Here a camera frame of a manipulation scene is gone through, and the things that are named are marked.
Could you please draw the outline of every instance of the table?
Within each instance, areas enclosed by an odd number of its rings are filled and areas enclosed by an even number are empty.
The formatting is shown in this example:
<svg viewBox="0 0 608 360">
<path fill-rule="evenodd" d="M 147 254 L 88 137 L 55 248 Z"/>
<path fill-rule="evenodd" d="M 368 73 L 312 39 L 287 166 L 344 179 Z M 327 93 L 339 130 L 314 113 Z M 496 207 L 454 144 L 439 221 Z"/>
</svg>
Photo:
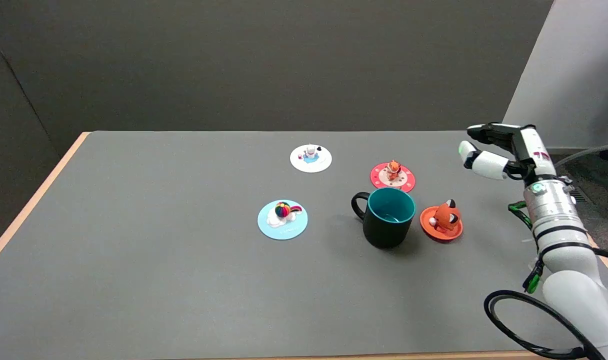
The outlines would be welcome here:
<svg viewBox="0 0 608 360">
<path fill-rule="evenodd" d="M 466 138 L 84 133 L 0 239 L 0 359 L 531 358 L 482 308 L 494 290 L 521 290 L 535 256 L 506 210 L 522 185 L 465 170 Z M 325 171 L 291 166 L 309 142 L 331 151 Z M 350 199 L 391 158 L 414 171 L 419 210 L 455 199 L 458 241 L 436 243 L 414 221 L 395 250 L 366 242 Z M 281 198 L 309 215 L 288 241 L 257 225 Z M 505 316 L 565 341 L 538 317 Z"/>
</svg>

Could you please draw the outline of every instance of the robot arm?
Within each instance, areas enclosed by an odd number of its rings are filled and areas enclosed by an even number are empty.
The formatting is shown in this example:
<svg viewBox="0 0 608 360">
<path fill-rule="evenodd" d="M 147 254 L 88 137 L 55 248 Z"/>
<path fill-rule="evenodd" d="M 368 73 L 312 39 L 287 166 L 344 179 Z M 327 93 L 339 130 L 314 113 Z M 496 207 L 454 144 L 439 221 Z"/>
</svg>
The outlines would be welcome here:
<svg viewBox="0 0 608 360">
<path fill-rule="evenodd" d="M 488 123 L 470 126 L 466 132 L 476 141 L 514 155 L 515 161 L 510 161 L 479 150 L 469 141 L 459 144 L 464 168 L 485 178 L 524 182 L 523 195 L 540 263 L 553 273 L 544 283 L 544 298 L 608 360 L 608 289 L 600 278 L 575 199 L 569 195 L 571 181 L 557 176 L 534 125 Z"/>
</svg>

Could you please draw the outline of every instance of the mug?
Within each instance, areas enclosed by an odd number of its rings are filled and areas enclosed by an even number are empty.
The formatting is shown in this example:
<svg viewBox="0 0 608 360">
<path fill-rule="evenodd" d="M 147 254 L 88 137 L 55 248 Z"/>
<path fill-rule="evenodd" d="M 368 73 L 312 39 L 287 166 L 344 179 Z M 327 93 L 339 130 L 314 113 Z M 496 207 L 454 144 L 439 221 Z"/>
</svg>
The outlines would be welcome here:
<svg viewBox="0 0 608 360">
<path fill-rule="evenodd" d="M 357 199 L 366 200 L 366 212 L 357 205 Z M 350 206 L 362 220 L 366 240 L 379 249 L 401 244 L 416 214 L 411 195 L 395 187 L 382 187 L 370 194 L 359 192 L 350 199 Z"/>
</svg>

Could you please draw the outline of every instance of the coaster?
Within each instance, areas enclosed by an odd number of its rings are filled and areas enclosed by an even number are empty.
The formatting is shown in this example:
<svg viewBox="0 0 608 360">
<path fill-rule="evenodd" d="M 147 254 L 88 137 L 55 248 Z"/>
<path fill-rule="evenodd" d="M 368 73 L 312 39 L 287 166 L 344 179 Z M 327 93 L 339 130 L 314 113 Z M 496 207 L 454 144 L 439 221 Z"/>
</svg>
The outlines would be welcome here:
<svg viewBox="0 0 608 360">
<path fill-rule="evenodd" d="M 420 224 L 422 224 L 424 232 L 430 237 L 439 242 L 450 243 L 459 237 L 459 235 L 462 235 L 464 226 L 462 225 L 462 221 L 460 221 L 453 230 L 445 230 L 441 227 L 434 228 L 428 220 L 435 215 L 437 208 L 438 206 L 426 207 L 424 211 L 422 211 L 422 214 L 420 214 Z"/>
<path fill-rule="evenodd" d="M 309 223 L 304 207 L 292 200 L 267 203 L 257 215 L 257 225 L 264 235 L 275 240 L 289 240 L 302 234 Z"/>
<path fill-rule="evenodd" d="M 333 156 L 327 148 L 314 144 L 298 146 L 290 153 L 290 163 L 304 173 L 324 171 L 332 161 Z"/>
<path fill-rule="evenodd" d="M 400 165 L 400 173 L 394 180 L 389 180 L 388 162 L 378 164 L 370 171 L 370 182 L 377 188 L 397 188 L 403 192 L 409 192 L 416 186 L 416 177 L 411 170 Z"/>
</svg>

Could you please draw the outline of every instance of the wooden table edge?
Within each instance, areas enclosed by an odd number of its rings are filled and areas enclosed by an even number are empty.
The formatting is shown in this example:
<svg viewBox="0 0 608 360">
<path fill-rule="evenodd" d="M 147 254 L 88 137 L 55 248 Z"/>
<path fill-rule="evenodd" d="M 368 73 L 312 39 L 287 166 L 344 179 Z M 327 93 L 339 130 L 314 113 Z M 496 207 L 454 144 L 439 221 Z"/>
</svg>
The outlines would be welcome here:
<svg viewBox="0 0 608 360">
<path fill-rule="evenodd" d="M 91 132 L 82 132 L 73 145 L 66 151 L 64 156 L 59 160 L 57 165 L 48 174 L 46 180 L 41 183 L 37 191 L 28 200 L 20 213 L 15 217 L 13 222 L 0 236 L 0 253 L 9 243 L 13 235 L 16 234 L 22 223 L 35 208 L 37 203 L 42 199 L 46 191 L 53 184 L 55 179 L 60 175 L 64 167 L 69 163 L 69 160 L 75 155 L 75 152 L 80 148 L 82 143 L 87 139 Z M 589 236 L 590 244 L 597 247 L 592 237 Z M 606 268 L 608 269 L 608 259 L 600 257 Z M 468 352 L 441 352 L 441 353 L 391 353 L 391 354 L 372 354 L 372 355 L 338 355 L 338 356 L 302 356 L 302 357 L 249 357 L 245 360 L 534 360 L 540 358 L 534 353 L 528 351 L 468 351 Z"/>
<path fill-rule="evenodd" d="M 57 165 L 55 165 L 55 167 L 53 168 L 53 171 L 51 171 L 50 174 L 48 174 L 48 176 L 46 177 L 46 180 L 44 180 L 44 182 L 42 182 L 41 185 L 39 185 L 37 191 L 35 191 L 35 193 L 32 194 L 32 196 L 30 197 L 30 199 L 28 200 L 26 205 L 24 205 L 24 207 L 22 208 L 20 213 L 17 214 L 17 216 L 15 217 L 13 222 L 8 226 L 8 228 L 6 228 L 6 230 L 4 231 L 2 236 L 0 236 L 0 253 L 2 252 L 2 250 L 4 250 L 4 247 L 7 246 L 9 241 L 11 241 L 11 238 L 13 237 L 13 235 L 15 235 L 16 232 L 18 232 L 18 229 L 20 228 L 20 226 L 22 226 L 22 223 L 26 220 L 26 218 L 32 212 L 32 210 L 35 208 L 37 203 L 42 199 L 42 197 L 44 196 L 46 191 L 49 189 L 51 184 L 53 184 L 53 182 L 55 181 L 55 178 L 57 178 L 58 175 L 60 175 L 60 173 L 62 172 L 62 169 L 64 169 L 66 164 L 68 164 L 69 160 L 71 160 L 71 158 L 73 157 L 75 152 L 78 150 L 78 148 L 80 148 L 80 146 L 82 145 L 84 140 L 87 138 L 87 136 L 89 136 L 89 134 L 90 134 L 90 132 L 82 132 L 77 137 L 77 139 L 75 140 L 73 145 L 71 145 L 71 147 L 68 149 L 68 151 L 66 151 L 64 156 L 59 160 Z"/>
</svg>

